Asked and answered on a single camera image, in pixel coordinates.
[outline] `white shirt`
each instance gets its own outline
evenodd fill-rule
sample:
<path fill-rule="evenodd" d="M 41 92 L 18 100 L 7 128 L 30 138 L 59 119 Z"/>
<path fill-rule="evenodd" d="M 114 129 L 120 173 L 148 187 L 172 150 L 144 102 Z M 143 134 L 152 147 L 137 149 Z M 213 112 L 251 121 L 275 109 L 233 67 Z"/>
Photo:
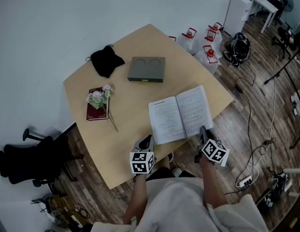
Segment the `white shirt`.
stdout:
<path fill-rule="evenodd" d="M 200 178 L 166 178 L 147 182 L 147 206 L 136 227 L 96 222 L 91 232 L 266 232 L 251 195 L 215 209 L 205 205 Z"/>

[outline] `wrist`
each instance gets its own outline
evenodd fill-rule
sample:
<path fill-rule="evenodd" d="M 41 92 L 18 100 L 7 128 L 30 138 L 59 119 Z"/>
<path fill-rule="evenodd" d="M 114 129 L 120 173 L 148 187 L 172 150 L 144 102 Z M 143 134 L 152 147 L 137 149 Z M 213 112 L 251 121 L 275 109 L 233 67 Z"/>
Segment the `wrist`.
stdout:
<path fill-rule="evenodd" d="M 202 159 L 201 159 L 200 163 L 207 164 L 207 165 L 212 165 L 212 166 L 214 165 L 214 162 L 209 160 L 207 158 L 207 156 L 205 156 L 205 154 L 202 154 Z"/>
<path fill-rule="evenodd" d="M 139 179 L 146 179 L 147 175 L 146 174 L 136 174 L 135 175 L 135 180 L 139 180 Z"/>

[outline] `flower stem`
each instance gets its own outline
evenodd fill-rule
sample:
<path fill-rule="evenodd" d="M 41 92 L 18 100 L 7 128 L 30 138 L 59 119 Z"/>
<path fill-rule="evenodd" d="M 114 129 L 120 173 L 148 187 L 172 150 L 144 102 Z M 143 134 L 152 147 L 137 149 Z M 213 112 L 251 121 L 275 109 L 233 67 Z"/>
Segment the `flower stem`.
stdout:
<path fill-rule="evenodd" d="M 116 126 L 116 124 L 115 124 L 115 121 L 113 120 L 113 117 L 112 117 L 112 115 L 111 115 L 111 112 L 110 112 L 110 111 L 107 112 L 107 110 L 104 108 L 104 106 L 103 106 L 102 108 L 103 108 L 103 110 L 105 111 L 105 113 L 108 114 L 108 116 L 110 117 L 110 121 L 111 121 L 112 125 L 114 126 L 114 128 L 116 129 L 116 131 L 119 132 L 119 131 L 118 131 L 118 128 L 117 128 L 117 126 Z"/>

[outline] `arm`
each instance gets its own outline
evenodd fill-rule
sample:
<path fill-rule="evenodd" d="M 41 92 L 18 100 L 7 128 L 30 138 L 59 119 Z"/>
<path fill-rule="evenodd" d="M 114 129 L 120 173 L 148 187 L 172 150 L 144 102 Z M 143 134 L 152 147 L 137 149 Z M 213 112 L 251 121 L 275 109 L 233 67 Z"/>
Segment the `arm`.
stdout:
<path fill-rule="evenodd" d="M 139 224 L 147 204 L 146 195 L 146 175 L 141 174 L 136 176 L 131 200 L 123 218 L 123 224 L 131 224 L 131 219 L 134 216 L 136 216 L 137 224 Z"/>
<path fill-rule="evenodd" d="M 211 204 L 213 208 L 227 204 L 212 162 L 203 154 L 199 163 L 203 173 L 205 202 Z"/>

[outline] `book page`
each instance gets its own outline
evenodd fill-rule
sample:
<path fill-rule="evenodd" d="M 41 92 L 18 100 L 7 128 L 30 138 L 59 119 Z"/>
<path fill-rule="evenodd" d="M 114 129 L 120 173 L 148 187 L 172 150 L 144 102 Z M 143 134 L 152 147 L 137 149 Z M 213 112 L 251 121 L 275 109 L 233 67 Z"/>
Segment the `book page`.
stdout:
<path fill-rule="evenodd" d="M 148 104 L 150 121 L 157 145 L 186 138 L 175 97 Z"/>
<path fill-rule="evenodd" d="M 206 93 L 203 86 L 190 89 L 176 96 L 187 137 L 199 134 L 202 126 L 213 127 Z"/>

